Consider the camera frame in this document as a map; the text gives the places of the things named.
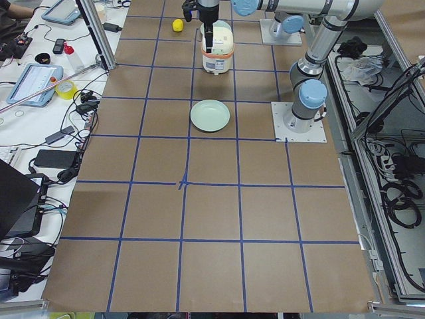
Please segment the green plate near arm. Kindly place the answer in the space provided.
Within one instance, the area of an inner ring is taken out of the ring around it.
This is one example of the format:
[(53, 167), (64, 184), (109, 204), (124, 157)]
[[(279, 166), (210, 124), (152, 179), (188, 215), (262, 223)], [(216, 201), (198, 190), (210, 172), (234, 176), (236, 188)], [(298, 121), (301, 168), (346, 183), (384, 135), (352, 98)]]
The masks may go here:
[(204, 132), (217, 132), (230, 120), (228, 107), (218, 100), (202, 100), (191, 109), (192, 124)]

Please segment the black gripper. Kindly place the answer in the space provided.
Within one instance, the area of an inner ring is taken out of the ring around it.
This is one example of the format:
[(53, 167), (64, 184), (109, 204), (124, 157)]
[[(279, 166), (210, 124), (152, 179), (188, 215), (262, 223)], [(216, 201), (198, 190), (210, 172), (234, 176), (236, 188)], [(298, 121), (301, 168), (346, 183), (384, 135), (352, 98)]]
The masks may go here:
[(204, 23), (205, 52), (212, 53), (213, 23), (218, 20), (218, 0), (198, 0), (199, 19)]

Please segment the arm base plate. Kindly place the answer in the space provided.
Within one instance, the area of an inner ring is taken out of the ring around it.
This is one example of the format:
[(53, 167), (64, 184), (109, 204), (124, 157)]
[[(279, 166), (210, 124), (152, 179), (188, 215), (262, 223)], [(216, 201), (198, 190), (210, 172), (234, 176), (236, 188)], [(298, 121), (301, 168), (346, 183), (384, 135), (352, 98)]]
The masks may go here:
[(263, 45), (297, 46), (302, 45), (300, 32), (287, 33), (283, 24), (275, 19), (260, 19), (260, 30)]
[(272, 117), (277, 142), (326, 143), (327, 138), (318, 110), (310, 120), (301, 120), (292, 113), (292, 102), (272, 102)]

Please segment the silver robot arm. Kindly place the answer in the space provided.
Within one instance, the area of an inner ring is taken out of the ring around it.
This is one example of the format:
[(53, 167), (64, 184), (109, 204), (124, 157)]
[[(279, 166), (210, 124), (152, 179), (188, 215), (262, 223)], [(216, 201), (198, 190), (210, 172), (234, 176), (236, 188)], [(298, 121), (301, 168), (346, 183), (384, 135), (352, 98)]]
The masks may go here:
[[(198, 11), (199, 19), (203, 23), (203, 36), (205, 40), (205, 52), (207, 54), (215, 54), (213, 51), (213, 25), (218, 21), (220, 1), (186, 1), (182, 6), (185, 19), (187, 22), (191, 20), (191, 12)], [(270, 25), (269, 34), (276, 40), (282, 38), (284, 34), (290, 35), (297, 33), (303, 27), (304, 19), (301, 15), (295, 13), (286, 13), (279, 11), (278, 1), (267, 1), (263, 9), (264, 1), (233, 1), (232, 8), (240, 16), (248, 16), (257, 10), (265, 12), (274, 12), (274, 22)]]
[(256, 10), (323, 15), (305, 56), (294, 63), (290, 70), (295, 100), (283, 117), (285, 127), (299, 134), (310, 131), (316, 113), (327, 98), (327, 89), (319, 78), (331, 49), (349, 21), (371, 16), (382, 4), (382, 1), (373, 0), (233, 2), (233, 9), (241, 16), (251, 15)]

